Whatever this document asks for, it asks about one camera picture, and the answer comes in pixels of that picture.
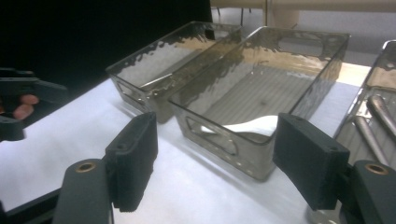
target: textured glass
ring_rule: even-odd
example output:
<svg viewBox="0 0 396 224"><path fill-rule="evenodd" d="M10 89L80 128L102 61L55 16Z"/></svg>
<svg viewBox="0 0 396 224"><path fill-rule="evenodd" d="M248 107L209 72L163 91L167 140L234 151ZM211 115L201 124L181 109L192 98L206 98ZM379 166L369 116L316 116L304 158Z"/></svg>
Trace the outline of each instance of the textured glass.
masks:
<svg viewBox="0 0 396 224"><path fill-rule="evenodd" d="M172 95L183 134L264 180L274 168L274 135L234 133L222 125L280 112L309 118L338 78L348 38L262 27Z"/></svg>
<svg viewBox="0 0 396 224"><path fill-rule="evenodd" d="M239 26L194 21L107 72L124 101L142 112L157 112L157 120L164 123L173 116L168 97L240 41Z"/></svg>
<svg viewBox="0 0 396 224"><path fill-rule="evenodd" d="M396 142L391 133L379 119L371 114L367 107L367 99L372 95L380 95L392 118L396 117L396 41L390 41L378 56L372 70L363 85L360 94L351 107L335 139L350 150L349 162L369 160L377 161L373 151L354 124L357 116L366 118L377 142L379 143L389 166L396 169Z"/></svg>

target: metal rod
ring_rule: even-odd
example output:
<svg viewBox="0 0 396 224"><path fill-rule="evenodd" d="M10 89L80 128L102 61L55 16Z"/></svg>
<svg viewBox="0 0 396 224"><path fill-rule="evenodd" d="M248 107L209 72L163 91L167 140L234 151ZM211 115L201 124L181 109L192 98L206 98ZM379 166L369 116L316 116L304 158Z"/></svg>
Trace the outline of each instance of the metal rod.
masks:
<svg viewBox="0 0 396 224"><path fill-rule="evenodd" d="M361 116L356 116L354 121L355 121L354 123L356 124L356 127L358 127L358 130L360 131L364 140L369 145L370 149L375 154L378 161L384 165L389 165L389 162L388 162L384 152L382 151L381 146L379 145L378 141L376 140L373 131L371 130L369 124L367 123L366 118L361 117Z"/></svg>
<svg viewBox="0 0 396 224"><path fill-rule="evenodd" d="M396 122L389 113L384 99L379 95L372 95L367 100L367 107L396 139Z"/></svg>

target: screw hole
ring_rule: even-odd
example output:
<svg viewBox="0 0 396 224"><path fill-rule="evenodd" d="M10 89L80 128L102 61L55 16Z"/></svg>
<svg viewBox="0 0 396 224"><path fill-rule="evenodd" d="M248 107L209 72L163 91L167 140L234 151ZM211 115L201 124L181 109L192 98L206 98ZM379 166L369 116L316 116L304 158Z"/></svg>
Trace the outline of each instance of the screw hole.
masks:
<svg viewBox="0 0 396 224"><path fill-rule="evenodd" d="M389 173L388 169L377 164L367 164L366 169L378 175L387 175Z"/></svg>
<svg viewBox="0 0 396 224"><path fill-rule="evenodd" d="M126 149L128 149L128 148L127 148L127 146L126 146L125 144L119 144L119 145L117 145L117 149L119 149L119 150L126 150Z"/></svg>
<svg viewBox="0 0 396 224"><path fill-rule="evenodd" d="M86 173L93 170L96 167L95 163L93 162L85 162L81 164L77 169L77 173Z"/></svg>

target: black clamp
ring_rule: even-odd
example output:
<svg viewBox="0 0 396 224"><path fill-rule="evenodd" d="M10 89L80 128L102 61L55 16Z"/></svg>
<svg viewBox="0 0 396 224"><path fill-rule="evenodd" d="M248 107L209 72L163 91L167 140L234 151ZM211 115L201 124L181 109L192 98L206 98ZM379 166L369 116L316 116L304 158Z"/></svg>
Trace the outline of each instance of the black clamp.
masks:
<svg viewBox="0 0 396 224"><path fill-rule="evenodd" d="M110 143L101 160L69 166L61 189L8 212L0 202L0 223L114 223L113 206L121 212L137 209L157 154L155 113L139 115Z"/></svg>
<svg viewBox="0 0 396 224"><path fill-rule="evenodd" d="M349 165L349 150L305 119L279 114L274 162L313 210L342 203L347 223L394 223L396 172L375 161Z"/></svg>
<svg viewBox="0 0 396 224"><path fill-rule="evenodd" d="M65 86L40 80L30 71L0 68L0 141L24 138L22 121L12 117L24 94L33 94L49 103L64 104L67 101Z"/></svg>

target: black bracket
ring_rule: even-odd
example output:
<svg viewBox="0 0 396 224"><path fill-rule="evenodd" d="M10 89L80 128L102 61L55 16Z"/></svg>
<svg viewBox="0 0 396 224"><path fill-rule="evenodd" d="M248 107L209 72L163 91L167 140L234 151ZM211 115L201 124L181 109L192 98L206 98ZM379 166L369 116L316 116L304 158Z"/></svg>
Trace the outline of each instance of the black bracket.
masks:
<svg viewBox="0 0 396 224"><path fill-rule="evenodd" d="M137 116L101 160L69 166L61 189L0 212L0 223L114 223L112 204L121 212L133 212L140 204L157 154L155 113Z"/></svg>
<svg viewBox="0 0 396 224"><path fill-rule="evenodd" d="M279 114L274 162L313 210L339 200L347 223L394 223L396 173L379 162L347 163L349 151L305 119Z"/></svg>

